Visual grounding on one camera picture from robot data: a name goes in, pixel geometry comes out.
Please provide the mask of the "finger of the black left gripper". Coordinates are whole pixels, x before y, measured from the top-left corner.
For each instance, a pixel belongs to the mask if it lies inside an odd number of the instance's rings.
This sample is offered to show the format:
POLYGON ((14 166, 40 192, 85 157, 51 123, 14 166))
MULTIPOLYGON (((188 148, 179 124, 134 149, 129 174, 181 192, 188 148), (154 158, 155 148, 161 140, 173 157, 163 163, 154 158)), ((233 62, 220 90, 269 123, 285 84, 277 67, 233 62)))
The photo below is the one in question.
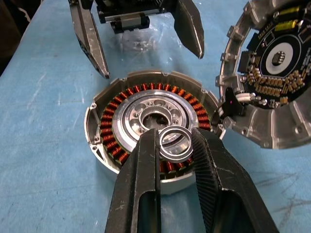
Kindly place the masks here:
POLYGON ((200 12, 191 0, 178 0, 173 11, 174 29, 181 43, 199 59, 204 56, 204 29, 200 12))
POLYGON ((90 11, 93 1, 70 0, 69 8, 72 23, 79 45, 97 72, 104 78, 110 78, 104 51, 90 11))

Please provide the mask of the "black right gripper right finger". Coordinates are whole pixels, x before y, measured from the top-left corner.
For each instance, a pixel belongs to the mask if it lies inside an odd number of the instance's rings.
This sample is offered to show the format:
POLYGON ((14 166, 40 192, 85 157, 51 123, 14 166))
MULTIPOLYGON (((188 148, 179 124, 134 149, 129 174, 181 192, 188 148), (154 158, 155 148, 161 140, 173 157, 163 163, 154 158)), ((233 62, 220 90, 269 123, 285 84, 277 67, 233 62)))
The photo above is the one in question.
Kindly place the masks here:
POLYGON ((191 131, 196 186, 206 232, 277 233, 247 171, 214 133, 191 131))

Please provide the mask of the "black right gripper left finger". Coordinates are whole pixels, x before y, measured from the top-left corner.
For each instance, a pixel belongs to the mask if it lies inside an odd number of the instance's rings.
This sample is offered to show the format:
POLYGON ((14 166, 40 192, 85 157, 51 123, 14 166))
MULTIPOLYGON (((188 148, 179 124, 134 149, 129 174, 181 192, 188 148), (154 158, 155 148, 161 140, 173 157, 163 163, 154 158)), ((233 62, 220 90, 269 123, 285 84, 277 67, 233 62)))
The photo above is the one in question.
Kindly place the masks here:
POLYGON ((114 186, 106 233, 161 232, 159 133, 140 136, 114 186))

